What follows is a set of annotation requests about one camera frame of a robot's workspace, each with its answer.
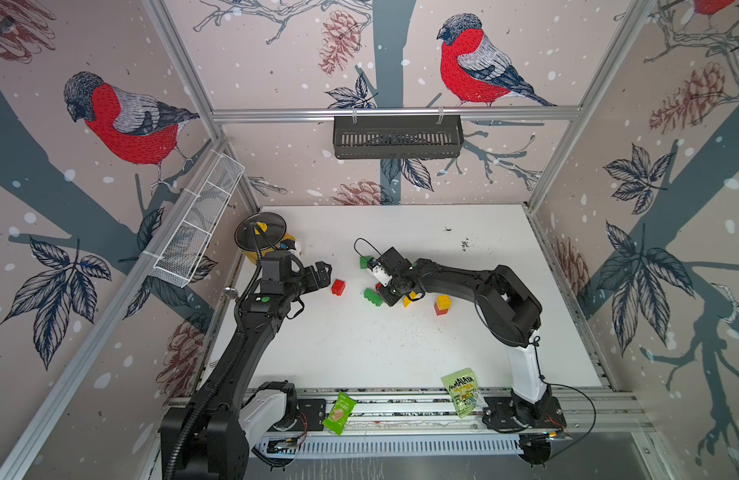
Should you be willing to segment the yellow square lego brick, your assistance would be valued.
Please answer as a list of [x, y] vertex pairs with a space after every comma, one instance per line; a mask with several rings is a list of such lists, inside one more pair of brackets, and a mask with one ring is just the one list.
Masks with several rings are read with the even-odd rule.
[[448, 307], [449, 309], [451, 309], [451, 298], [449, 298], [449, 296], [447, 295], [441, 295], [437, 297], [437, 304], [439, 304], [439, 306], [441, 307]]

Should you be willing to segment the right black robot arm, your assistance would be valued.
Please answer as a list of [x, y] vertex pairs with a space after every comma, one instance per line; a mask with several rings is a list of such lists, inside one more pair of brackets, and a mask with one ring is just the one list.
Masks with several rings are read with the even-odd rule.
[[543, 308], [511, 268], [466, 270], [425, 258], [411, 262], [395, 248], [369, 260], [367, 268], [379, 282], [385, 304], [393, 306], [401, 299], [415, 302], [429, 293], [467, 300], [489, 334], [507, 348], [513, 378], [509, 395], [473, 401], [483, 408], [487, 428], [513, 434], [567, 427], [559, 400], [539, 368], [537, 330]]

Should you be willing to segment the green long lego brick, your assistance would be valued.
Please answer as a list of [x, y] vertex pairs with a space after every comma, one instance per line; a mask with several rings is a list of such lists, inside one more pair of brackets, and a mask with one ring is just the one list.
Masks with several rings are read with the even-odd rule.
[[381, 307], [385, 303], [383, 298], [375, 290], [369, 288], [363, 291], [363, 298], [377, 307]]

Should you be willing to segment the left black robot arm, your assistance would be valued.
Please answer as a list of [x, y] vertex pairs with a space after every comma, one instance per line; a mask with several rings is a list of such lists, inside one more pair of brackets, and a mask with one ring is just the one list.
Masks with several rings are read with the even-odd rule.
[[235, 299], [236, 328], [217, 366], [187, 406], [171, 407], [160, 426], [165, 479], [240, 479], [249, 454], [269, 428], [297, 418], [293, 384], [268, 382], [244, 398], [253, 374], [292, 304], [331, 284], [332, 268], [304, 266], [289, 250], [259, 257], [247, 288]]

